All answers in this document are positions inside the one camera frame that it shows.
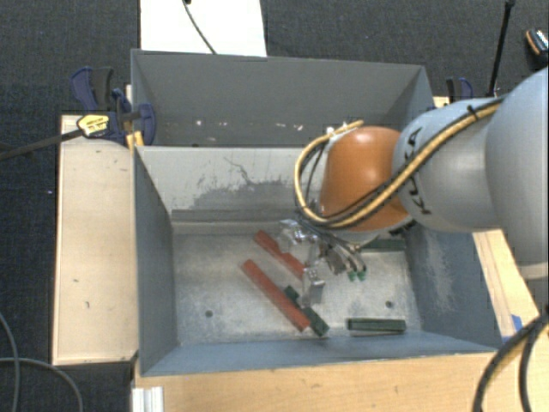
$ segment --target blue clamp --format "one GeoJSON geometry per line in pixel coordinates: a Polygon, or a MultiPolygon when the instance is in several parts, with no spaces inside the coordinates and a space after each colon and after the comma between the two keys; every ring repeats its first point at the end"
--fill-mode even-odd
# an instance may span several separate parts
{"type": "Polygon", "coordinates": [[[145,145],[152,145],[156,135],[156,116],[150,103],[142,103],[132,112],[131,103],[120,88],[110,91],[111,68],[82,67],[70,78],[70,89],[86,112],[102,112],[109,118],[109,131],[98,138],[125,145],[128,131],[124,122],[143,134],[145,145]]]}

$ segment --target bin floor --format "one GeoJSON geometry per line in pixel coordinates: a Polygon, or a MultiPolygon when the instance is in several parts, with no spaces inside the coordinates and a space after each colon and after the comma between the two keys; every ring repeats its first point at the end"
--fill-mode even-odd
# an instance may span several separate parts
{"type": "MultiPolygon", "coordinates": [[[[173,235],[178,339],[181,345],[311,339],[311,329],[299,333],[240,269],[252,259],[281,289],[301,282],[258,246],[250,235],[173,235]]],[[[307,247],[292,254],[304,261],[307,247]]],[[[323,303],[314,310],[330,326],[327,337],[346,336],[346,318],[404,318],[409,330],[419,330],[407,262],[403,252],[365,253],[364,282],[334,276],[326,266],[323,303]]]]}

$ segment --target wooden board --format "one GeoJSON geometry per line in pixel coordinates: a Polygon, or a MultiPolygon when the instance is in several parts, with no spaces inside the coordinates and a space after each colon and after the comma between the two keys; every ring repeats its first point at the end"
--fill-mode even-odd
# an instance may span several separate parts
{"type": "MultiPolygon", "coordinates": [[[[63,117],[63,132],[76,117],[63,117]]],[[[79,137],[59,154],[51,361],[126,361],[137,350],[131,156],[79,137]]]]}

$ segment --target metal bracket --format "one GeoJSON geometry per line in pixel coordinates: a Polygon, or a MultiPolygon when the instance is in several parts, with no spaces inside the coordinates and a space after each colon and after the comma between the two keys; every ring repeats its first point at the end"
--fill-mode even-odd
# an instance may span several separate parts
{"type": "Polygon", "coordinates": [[[311,306],[320,304],[323,301],[323,290],[326,281],[318,277],[318,272],[315,267],[307,267],[301,278],[303,285],[303,296],[301,297],[302,306],[311,306]]]}
{"type": "Polygon", "coordinates": [[[133,388],[131,390],[132,412],[164,412],[164,388],[133,388]]]}

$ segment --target white paper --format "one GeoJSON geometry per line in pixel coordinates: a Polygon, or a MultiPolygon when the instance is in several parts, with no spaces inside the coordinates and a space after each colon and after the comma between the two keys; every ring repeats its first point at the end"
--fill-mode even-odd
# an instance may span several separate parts
{"type": "MultiPolygon", "coordinates": [[[[216,52],[267,56],[259,0],[192,0],[189,9],[216,52]]],[[[141,48],[210,53],[181,0],[141,0],[141,48]]]]}

